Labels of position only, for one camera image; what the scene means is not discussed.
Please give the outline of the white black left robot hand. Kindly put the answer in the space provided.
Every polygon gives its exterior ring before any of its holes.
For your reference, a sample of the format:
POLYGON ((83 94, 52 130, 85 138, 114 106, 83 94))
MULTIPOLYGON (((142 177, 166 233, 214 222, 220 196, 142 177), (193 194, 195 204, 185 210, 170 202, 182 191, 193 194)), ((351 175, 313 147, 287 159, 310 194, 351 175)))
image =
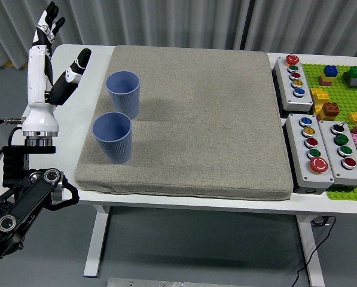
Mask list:
POLYGON ((59 124, 54 110, 77 89, 91 56, 90 49, 83 49, 57 81, 53 81, 52 45, 65 23, 63 17, 56 19, 58 12, 58 6, 50 2, 38 21, 29 49, 29 113, 22 124, 23 136, 29 139, 48 140, 58 135, 59 124))

